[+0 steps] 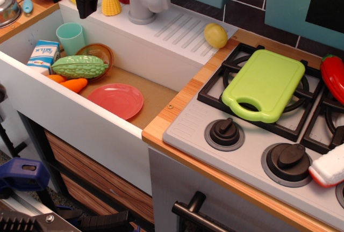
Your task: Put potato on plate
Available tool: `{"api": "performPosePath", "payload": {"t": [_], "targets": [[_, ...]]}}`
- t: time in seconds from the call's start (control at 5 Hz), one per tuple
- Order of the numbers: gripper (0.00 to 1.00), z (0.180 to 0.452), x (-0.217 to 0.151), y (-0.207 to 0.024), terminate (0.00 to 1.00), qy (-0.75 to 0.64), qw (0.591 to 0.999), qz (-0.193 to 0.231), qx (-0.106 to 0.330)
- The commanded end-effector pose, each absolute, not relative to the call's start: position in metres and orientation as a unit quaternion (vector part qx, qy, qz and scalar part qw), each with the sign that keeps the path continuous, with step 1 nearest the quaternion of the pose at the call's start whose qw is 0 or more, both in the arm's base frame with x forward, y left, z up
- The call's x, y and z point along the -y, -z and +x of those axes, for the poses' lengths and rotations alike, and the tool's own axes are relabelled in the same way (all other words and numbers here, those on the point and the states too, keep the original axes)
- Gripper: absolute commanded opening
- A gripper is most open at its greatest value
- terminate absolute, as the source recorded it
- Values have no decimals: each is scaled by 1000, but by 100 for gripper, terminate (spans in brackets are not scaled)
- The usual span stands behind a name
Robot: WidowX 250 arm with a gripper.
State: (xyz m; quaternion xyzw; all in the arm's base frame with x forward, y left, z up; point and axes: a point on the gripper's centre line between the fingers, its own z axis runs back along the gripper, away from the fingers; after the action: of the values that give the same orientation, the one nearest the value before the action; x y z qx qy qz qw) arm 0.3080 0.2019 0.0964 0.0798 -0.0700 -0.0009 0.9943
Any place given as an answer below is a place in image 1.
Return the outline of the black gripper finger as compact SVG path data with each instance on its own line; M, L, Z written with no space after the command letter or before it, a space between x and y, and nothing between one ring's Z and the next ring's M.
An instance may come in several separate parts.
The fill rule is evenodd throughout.
M98 0L76 0L76 6L81 19L86 19L97 10Z

